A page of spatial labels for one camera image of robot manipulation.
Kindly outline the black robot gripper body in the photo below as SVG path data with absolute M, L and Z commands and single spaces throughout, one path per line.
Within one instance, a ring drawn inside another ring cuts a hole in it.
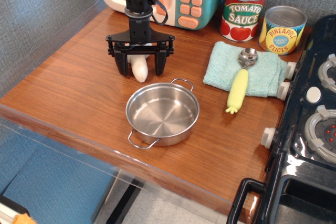
M 153 17 L 153 9 L 142 13 L 136 13 L 129 9 L 124 10 L 129 19 L 129 29 L 122 33 L 108 35 L 108 54 L 115 56 L 116 52 L 128 54 L 154 54 L 165 51 L 167 55 L 174 53 L 173 35 L 164 34 L 150 27 L 150 18 Z

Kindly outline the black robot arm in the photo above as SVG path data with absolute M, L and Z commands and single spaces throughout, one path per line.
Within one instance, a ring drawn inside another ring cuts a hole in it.
M 108 53 L 114 57 L 121 75 L 128 74 L 129 55 L 155 55 L 155 73 L 160 76 L 165 68 L 166 58 L 174 53 L 173 35 L 160 33 L 150 26 L 153 5 L 165 7 L 159 0 L 125 0 L 125 15 L 129 19 L 129 30 L 108 35 Z

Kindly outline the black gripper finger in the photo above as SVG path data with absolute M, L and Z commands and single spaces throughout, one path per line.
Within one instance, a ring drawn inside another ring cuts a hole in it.
M 166 64 L 166 52 L 160 51 L 155 53 L 155 74 L 160 76 L 165 68 Z
M 114 58 L 118 71 L 121 75 L 126 76 L 128 74 L 128 59 L 125 52 L 114 52 Z

